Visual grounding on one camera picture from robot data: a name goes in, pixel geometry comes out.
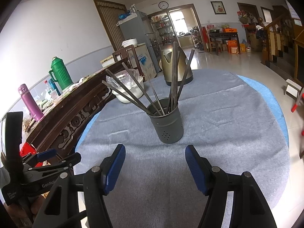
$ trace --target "human hand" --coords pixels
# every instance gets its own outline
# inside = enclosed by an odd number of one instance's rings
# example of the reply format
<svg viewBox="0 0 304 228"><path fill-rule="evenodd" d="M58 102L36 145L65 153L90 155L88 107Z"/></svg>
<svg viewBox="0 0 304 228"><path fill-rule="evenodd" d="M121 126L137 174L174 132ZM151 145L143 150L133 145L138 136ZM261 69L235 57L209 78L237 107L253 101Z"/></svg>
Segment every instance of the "human hand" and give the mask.
<svg viewBox="0 0 304 228"><path fill-rule="evenodd" d="M33 219L35 219L36 214L38 213L40 207L42 206L45 198L43 196L38 196L38 198L33 202L31 205L31 212L34 215ZM4 203L4 208L11 217L11 219L14 221L16 226L19 228L23 228L24 225L21 222L21 219L27 218L27 215L25 211L22 209L21 206L16 205L15 203L7 206L6 203Z"/></svg>

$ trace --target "gray utensil holder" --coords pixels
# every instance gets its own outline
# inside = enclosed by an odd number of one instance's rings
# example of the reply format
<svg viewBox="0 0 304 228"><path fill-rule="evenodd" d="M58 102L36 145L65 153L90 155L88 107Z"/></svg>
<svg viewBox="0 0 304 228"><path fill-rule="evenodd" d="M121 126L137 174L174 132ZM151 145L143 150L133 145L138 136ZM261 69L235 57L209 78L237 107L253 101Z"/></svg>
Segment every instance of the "gray utensil holder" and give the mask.
<svg viewBox="0 0 304 228"><path fill-rule="evenodd" d="M166 111L168 98L161 98L159 101L161 106ZM157 101L153 102L155 106L160 110ZM156 130L156 133L161 140L161 142L166 144L172 144L179 141L184 135L184 127L181 122L181 114L179 113L178 104L176 108L164 116L158 116L155 108L150 104L147 109L155 116L148 116Z"/></svg>

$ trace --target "silver bolt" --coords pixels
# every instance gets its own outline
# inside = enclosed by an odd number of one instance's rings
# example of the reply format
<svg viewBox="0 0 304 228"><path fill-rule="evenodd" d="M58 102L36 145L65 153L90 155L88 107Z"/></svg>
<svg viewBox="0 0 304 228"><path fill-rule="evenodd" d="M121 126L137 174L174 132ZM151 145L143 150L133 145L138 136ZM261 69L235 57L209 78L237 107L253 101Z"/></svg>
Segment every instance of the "silver bolt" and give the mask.
<svg viewBox="0 0 304 228"><path fill-rule="evenodd" d="M246 176L246 177L251 177L251 173L250 173L249 171L245 171L245 172L244 172L244 176Z"/></svg>
<svg viewBox="0 0 304 228"><path fill-rule="evenodd" d="M67 177L67 173L66 172L63 172L60 174L60 178L64 179Z"/></svg>
<svg viewBox="0 0 304 228"><path fill-rule="evenodd" d="M92 167L92 171L93 172L97 172L97 171L99 171L100 170L100 167L99 166L94 166L94 167Z"/></svg>
<svg viewBox="0 0 304 228"><path fill-rule="evenodd" d="M220 171L220 168L217 167L217 166L213 166L213 167L211 168L211 170L212 170L213 172L219 172L219 171Z"/></svg>

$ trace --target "wall clock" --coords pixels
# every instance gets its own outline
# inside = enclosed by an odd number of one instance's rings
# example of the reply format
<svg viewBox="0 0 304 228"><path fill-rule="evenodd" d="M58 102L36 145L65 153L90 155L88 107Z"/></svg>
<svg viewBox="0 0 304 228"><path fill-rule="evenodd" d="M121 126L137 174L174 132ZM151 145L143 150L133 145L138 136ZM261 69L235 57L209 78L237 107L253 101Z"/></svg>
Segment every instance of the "wall clock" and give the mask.
<svg viewBox="0 0 304 228"><path fill-rule="evenodd" d="M159 6L160 9L167 9L169 7L169 4L167 2L163 1L163 2L160 2L158 4L158 6Z"/></svg>

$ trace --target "green thermos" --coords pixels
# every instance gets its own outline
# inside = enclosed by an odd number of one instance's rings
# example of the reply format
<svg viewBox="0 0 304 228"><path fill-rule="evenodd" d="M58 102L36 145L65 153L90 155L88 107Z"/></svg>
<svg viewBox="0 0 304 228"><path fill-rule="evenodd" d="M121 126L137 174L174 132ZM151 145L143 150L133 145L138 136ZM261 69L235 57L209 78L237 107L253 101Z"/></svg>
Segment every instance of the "green thermos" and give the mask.
<svg viewBox="0 0 304 228"><path fill-rule="evenodd" d="M62 90L73 84L71 76L63 63L63 60L58 57L53 58L49 74L55 82L58 82Z"/></svg>

